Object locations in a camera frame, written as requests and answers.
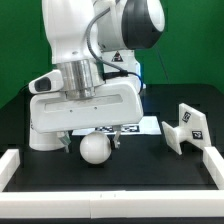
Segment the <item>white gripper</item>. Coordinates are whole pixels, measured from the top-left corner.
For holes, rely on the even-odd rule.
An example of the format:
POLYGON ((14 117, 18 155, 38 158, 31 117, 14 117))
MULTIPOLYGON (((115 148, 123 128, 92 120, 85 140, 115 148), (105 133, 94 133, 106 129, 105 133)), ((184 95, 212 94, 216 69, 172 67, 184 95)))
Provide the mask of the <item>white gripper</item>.
POLYGON ((86 100, 68 100, 63 92, 36 95, 30 111, 33 128, 39 133, 58 132, 66 153, 71 143, 69 130, 114 126, 111 145, 118 149, 121 127, 115 125, 138 123, 143 117, 140 97, 128 82, 99 86, 96 95, 86 100))

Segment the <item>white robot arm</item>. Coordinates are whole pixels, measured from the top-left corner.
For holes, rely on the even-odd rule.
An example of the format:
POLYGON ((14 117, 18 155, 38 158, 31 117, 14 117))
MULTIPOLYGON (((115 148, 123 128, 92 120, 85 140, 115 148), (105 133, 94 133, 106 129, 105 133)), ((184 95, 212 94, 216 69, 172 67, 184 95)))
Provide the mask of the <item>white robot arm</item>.
POLYGON ((134 57, 105 54, 152 47, 165 16, 160 0, 42 0, 55 68, 31 81, 31 148, 61 149, 72 130, 137 123, 143 117, 134 57))

